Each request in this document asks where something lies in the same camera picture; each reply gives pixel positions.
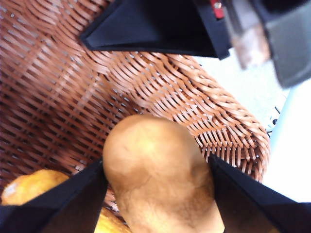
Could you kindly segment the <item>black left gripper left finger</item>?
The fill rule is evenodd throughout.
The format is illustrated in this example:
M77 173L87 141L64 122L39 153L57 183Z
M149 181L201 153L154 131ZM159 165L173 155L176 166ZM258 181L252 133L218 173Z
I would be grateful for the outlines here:
M2 233L92 233L107 191L103 161L23 205L0 208Z

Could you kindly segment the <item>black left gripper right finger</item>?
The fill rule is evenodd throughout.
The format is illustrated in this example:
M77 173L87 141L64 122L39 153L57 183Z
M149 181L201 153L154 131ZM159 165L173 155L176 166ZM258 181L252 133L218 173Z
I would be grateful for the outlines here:
M216 155L208 158L226 233L309 233L311 204L296 202Z

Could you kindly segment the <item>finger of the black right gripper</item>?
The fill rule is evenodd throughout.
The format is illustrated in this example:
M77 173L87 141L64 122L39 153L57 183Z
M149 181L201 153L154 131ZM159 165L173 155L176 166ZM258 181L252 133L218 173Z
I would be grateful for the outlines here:
M217 56L192 0L116 0L80 39L92 51Z

